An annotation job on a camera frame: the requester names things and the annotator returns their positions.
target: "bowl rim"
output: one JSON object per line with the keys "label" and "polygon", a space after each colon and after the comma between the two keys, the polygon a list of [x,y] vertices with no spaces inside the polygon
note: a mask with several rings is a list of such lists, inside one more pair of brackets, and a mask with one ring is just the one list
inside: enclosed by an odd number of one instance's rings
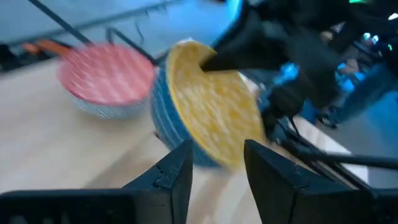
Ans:
{"label": "bowl rim", "polygon": [[[218,161],[219,163],[221,163],[221,164],[223,164],[223,165],[226,165],[227,167],[229,167],[230,169],[232,169],[232,170],[234,170],[234,169],[238,169],[238,168],[240,168],[240,167],[242,167],[243,165],[244,165],[244,162],[243,161],[237,161],[237,160],[231,160],[231,159],[225,159],[225,158],[223,158],[223,157],[220,157],[219,155],[217,155],[217,154],[215,154],[208,146],[206,146],[206,144],[205,144],[205,140],[203,140],[203,139],[198,139],[198,138],[196,138],[195,137],[195,135],[190,131],[190,128],[187,126],[187,119],[184,117],[184,116],[182,116],[181,115],[181,106],[180,106],[180,103],[178,102],[178,100],[175,100],[175,99],[177,99],[177,92],[176,92],[176,90],[175,90],[175,88],[172,88],[173,87],[173,85],[172,85],[172,83],[174,82],[174,76],[173,75],[169,75],[169,74],[173,74],[172,73],[172,71],[174,70],[174,66],[173,66],[173,61],[172,61],[172,59],[171,58],[177,58],[177,53],[176,52],[174,52],[173,51],[173,49],[174,49],[174,47],[176,47],[176,46],[178,46],[178,45],[184,45],[184,44],[190,44],[190,43],[195,43],[195,44],[198,44],[198,45],[201,45],[201,46],[204,46],[204,47],[206,47],[207,49],[209,49],[210,51],[212,51],[212,52],[214,52],[214,53],[216,53],[211,47],[209,47],[209,46],[207,46],[207,45],[205,45],[205,44],[203,44],[203,43],[200,43],[200,42],[197,42],[197,41],[194,41],[194,40],[189,40],[189,41],[186,41],[186,42],[183,42],[183,43],[177,43],[177,45],[175,45],[175,46],[173,46],[172,47],[172,49],[171,49],[171,51],[170,51],[170,53],[169,53],[169,56],[170,57],[167,57],[167,61],[166,61],[166,82],[167,82],[167,85],[169,86],[169,91],[170,91],[170,97],[171,97],[171,99],[172,99],[172,101],[173,101],[173,103],[174,103],[174,106],[175,106],[175,109],[176,109],[176,111],[177,111],[177,113],[178,113],[178,117],[182,120],[182,123],[183,123],[183,125],[184,125],[184,127],[185,127],[185,129],[188,131],[188,133],[189,133],[189,135],[191,136],[191,138],[214,160],[214,161]],[[238,77],[240,77],[241,78],[241,74],[238,72],[238,71],[236,71],[236,76],[238,76]],[[256,99],[254,99],[254,97],[253,98],[251,98],[252,99],[252,101],[253,101],[253,103],[255,104],[255,105],[257,105],[256,104]]]}
{"label": "bowl rim", "polygon": [[[136,57],[139,57],[139,60],[142,60],[142,62],[145,62],[146,67],[149,68],[150,70],[150,74],[152,75],[150,78],[150,83],[148,84],[148,86],[146,87],[146,90],[143,91],[142,93],[140,93],[137,97],[132,97],[131,99],[128,99],[126,101],[120,102],[120,101],[111,101],[111,100],[101,100],[101,98],[95,98],[95,97],[87,97],[85,95],[82,95],[78,89],[74,88],[72,86],[72,76],[73,76],[73,72],[68,71],[68,66],[70,66],[70,61],[71,60],[77,60],[79,57],[79,54],[85,53],[86,51],[90,51],[90,50],[96,50],[96,49],[101,49],[104,47],[112,47],[115,49],[119,49],[119,50],[125,50],[127,52],[130,52],[132,54],[135,54]],[[62,61],[60,66],[58,67],[58,80],[59,82],[62,84],[62,86],[64,87],[64,89],[66,89],[67,91],[69,91],[73,96],[81,99],[81,100],[85,100],[87,102],[96,104],[96,105],[106,105],[106,106],[126,106],[126,105],[131,105],[134,103],[137,103],[138,101],[142,101],[143,99],[147,98],[150,94],[150,91],[153,87],[154,84],[154,80],[156,79],[156,69],[155,66],[153,64],[151,64],[151,62],[142,54],[140,54],[138,51],[136,51],[133,48],[129,48],[123,45],[111,45],[111,44],[97,44],[97,45],[89,45],[86,46],[84,48],[80,48],[80,49],[75,49],[70,51],[68,54],[66,55],[62,55]]]}

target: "table surface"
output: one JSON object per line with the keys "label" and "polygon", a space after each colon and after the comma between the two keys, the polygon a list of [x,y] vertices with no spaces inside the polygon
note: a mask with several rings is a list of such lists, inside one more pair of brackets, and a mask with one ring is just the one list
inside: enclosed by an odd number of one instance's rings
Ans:
{"label": "table surface", "polygon": [[[122,187],[168,153],[153,135],[149,109],[122,121],[85,114],[58,83],[57,66],[49,60],[0,79],[0,193]],[[296,123],[319,148],[349,153],[304,119]],[[366,167],[348,169],[367,181]],[[245,171],[194,168],[187,223],[260,223]]]}

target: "red bowl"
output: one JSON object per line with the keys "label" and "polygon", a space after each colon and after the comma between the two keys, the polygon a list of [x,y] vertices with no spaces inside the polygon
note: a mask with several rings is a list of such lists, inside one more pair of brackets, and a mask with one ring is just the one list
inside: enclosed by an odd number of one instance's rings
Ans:
{"label": "red bowl", "polygon": [[90,45],[63,57],[59,79],[74,96],[97,105],[130,105],[149,96],[155,68],[138,51]]}

